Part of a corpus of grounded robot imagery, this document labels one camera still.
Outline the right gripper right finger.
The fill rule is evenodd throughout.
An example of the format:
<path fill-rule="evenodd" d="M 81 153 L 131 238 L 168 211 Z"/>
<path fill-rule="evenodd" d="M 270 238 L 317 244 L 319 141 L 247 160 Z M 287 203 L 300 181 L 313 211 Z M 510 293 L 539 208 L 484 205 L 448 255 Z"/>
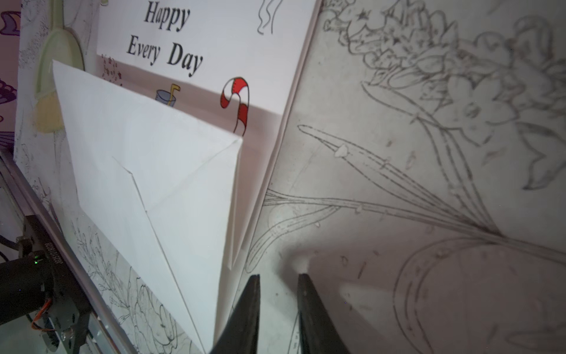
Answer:
<path fill-rule="evenodd" d="M 299 274 L 297 302 L 302 353 L 350 353 L 308 274 Z"/>

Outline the white paper gift bag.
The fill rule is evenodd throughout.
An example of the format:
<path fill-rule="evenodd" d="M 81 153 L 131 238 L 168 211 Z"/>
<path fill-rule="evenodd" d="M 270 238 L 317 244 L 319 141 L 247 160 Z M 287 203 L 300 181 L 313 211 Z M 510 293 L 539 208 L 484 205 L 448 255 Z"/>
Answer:
<path fill-rule="evenodd" d="M 319 1 L 105 1 L 110 83 L 55 62 L 82 211 L 203 352 L 218 341 Z"/>

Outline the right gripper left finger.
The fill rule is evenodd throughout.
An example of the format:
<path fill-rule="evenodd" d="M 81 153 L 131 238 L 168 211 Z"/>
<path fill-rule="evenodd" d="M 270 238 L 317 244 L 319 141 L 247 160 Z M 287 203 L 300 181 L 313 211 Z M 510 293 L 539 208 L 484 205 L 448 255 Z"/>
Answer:
<path fill-rule="evenodd" d="M 256 354 L 259 337 L 260 276 L 251 276 L 210 354 Z"/>

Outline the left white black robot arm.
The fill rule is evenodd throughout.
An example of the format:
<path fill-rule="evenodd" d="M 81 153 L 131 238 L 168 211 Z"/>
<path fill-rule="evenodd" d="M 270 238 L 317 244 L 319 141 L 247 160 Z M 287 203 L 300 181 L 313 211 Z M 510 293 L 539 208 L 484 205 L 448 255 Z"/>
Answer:
<path fill-rule="evenodd" d="M 24 218 L 23 235 L 11 247 L 19 257 L 1 263 L 1 324 L 36 312 L 32 330 L 57 337 L 67 353 L 79 353 L 92 307 L 38 217 Z"/>

